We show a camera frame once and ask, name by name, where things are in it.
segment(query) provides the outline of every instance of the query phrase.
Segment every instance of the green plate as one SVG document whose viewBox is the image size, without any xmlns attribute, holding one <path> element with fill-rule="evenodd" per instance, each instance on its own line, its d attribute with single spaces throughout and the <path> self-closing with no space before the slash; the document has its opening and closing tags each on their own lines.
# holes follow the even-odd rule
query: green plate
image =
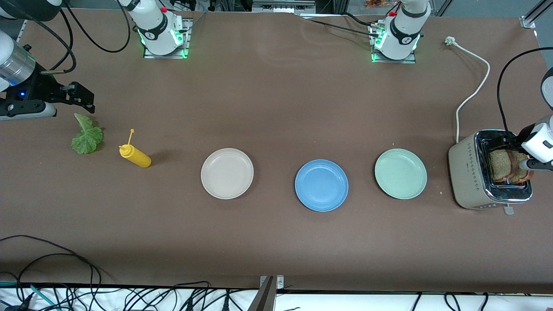
<svg viewBox="0 0 553 311">
<path fill-rule="evenodd" d="M 374 176 L 378 185 L 396 199 L 412 199 L 426 187 L 426 168 L 413 152 L 390 149 L 377 160 Z"/>
</svg>

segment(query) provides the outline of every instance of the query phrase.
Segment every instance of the bread slice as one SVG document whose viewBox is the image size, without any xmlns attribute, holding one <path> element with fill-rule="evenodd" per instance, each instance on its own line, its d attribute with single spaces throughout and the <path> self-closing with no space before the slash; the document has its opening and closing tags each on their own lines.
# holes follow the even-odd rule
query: bread slice
<svg viewBox="0 0 553 311">
<path fill-rule="evenodd" d="M 518 185 L 527 180 L 530 180 L 534 176 L 533 170 L 525 170 L 519 167 L 519 163 L 523 160 L 529 159 L 530 157 L 527 154 L 518 151 L 511 151 L 515 161 L 517 163 L 517 172 L 509 178 L 511 184 Z"/>
<path fill-rule="evenodd" d="M 507 181 L 517 172 L 518 162 L 516 162 L 514 154 L 505 149 L 490 152 L 489 162 L 492 167 L 493 181 L 496 183 Z"/>
</svg>

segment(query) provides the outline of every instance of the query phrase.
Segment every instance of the blue plate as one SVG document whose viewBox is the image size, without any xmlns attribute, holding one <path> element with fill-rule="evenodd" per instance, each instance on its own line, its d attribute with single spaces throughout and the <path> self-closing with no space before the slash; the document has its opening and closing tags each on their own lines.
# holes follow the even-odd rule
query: blue plate
<svg viewBox="0 0 553 311">
<path fill-rule="evenodd" d="M 296 175 L 295 186 L 298 199 L 314 211 L 338 208 L 346 200 L 349 189 L 346 173 L 329 160 L 305 163 Z"/>
</svg>

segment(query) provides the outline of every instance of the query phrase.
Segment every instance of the table surface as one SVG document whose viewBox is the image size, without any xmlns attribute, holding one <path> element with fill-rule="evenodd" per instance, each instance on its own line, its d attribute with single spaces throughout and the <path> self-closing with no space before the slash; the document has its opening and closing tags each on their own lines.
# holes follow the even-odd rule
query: table surface
<svg viewBox="0 0 553 311">
<path fill-rule="evenodd" d="M 120 12 L 75 11 L 100 44 L 124 42 Z M 363 30 L 344 17 L 325 20 Z M 61 17 L 48 25 L 67 38 Z M 108 283 L 255 287 L 262 274 L 282 274 L 292 289 L 553 292 L 553 175 L 537 172 L 534 197 L 509 217 L 459 207 L 447 168 L 455 109 L 486 67 L 443 39 L 455 36 L 492 66 L 461 111 L 461 136 L 500 128 L 500 69 L 537 47 L 516 19 L 430 18 L 416 65 L 371 63 L 363 35 L 285 13 L 208 13 L 186 60 L 142 59 L 135 33 L 125 51 L 104 53 L 73 26 L 77 69 L 57 79 L 95 93 L 104 143 L 90 155 L 71 150 L 73 113 L 85 113 L 74 106 L 2 123 L 2 236 L 69 247 L 102 267 Z M 45 67 L 64 52 L 32 23 L 21 43 Z M 550 113 L 539 91 L 545 70 L 533 53 L 507 71 L 502 98 L 513 130 Z M 148 169 L 118 154 L 130 128 L 133 144 L 151 155 Z M 218 200 L 203 189 L 200 169 L 227 147 L 250 156 L 255 177 L 244 195 Z M 393 199 L 376 184 L 376 159 L 391 148 L 426 166 L 415 199 Z M 294 193 L 298 169 L 318 158 L 349 179 L 347 200 L 332 212 L 313 212 Z M 2 250 L 0 266 L 13 271 L 55 252 L 26 240 Z M 49 258 L 22 281 L 87 283 L 87 269 Z"/>
</svg>

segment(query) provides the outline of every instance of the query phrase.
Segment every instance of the silver toaster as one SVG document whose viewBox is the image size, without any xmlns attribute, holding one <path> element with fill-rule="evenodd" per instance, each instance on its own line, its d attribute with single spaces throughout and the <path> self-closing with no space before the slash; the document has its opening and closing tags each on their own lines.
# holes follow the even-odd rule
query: silver toaster
<svg viewBox="0 0 553 311">
<path fill-rule="evenodd" d="M 505 137 L 500 129 L 483 129 L 449 150 L 449 169 L 455 200 L 466 209 L 509 207 L 532 197 L 530 181 L 520 185 L 495 183 L 489 163 L 490 141 Z"/>
</svg>

